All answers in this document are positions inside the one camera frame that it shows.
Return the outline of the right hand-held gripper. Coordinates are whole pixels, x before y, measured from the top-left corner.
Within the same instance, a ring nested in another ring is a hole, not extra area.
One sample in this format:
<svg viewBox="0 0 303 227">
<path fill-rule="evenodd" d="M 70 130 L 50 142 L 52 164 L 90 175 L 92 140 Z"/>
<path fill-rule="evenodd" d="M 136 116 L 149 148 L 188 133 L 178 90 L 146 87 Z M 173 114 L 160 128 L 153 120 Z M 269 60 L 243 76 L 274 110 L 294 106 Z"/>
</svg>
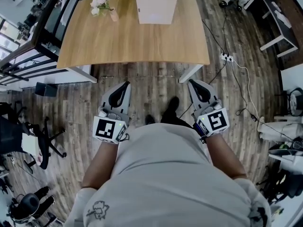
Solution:
<svg viewBox="0 0 303 227">
<path fill-rule="evenodd" d="M 208 138 L 228 129 L 230 124 L 227 110 L 222 106 L 215 89 L 201 80 L 190 79 L 187 85 L 195 108 L 194 126 L 201 138 Z"/>
</svg>

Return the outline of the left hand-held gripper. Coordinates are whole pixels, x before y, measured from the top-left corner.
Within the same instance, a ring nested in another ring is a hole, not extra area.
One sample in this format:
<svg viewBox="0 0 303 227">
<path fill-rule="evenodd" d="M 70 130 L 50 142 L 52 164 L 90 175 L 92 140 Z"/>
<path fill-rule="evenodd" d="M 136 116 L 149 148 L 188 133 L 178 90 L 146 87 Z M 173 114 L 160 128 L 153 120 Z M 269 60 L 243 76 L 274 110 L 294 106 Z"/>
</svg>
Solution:
<svg viewBox="0 0 303 227">
<path fill-rule="evenodd" d="M 110 88 L 103 96 L 98 115 L 94 117 L 92 137 L 113 144 L 129 140 L 128 127 L 130 118 L 127 115 L 131 99 L 129 81 Z"/>
</svg>

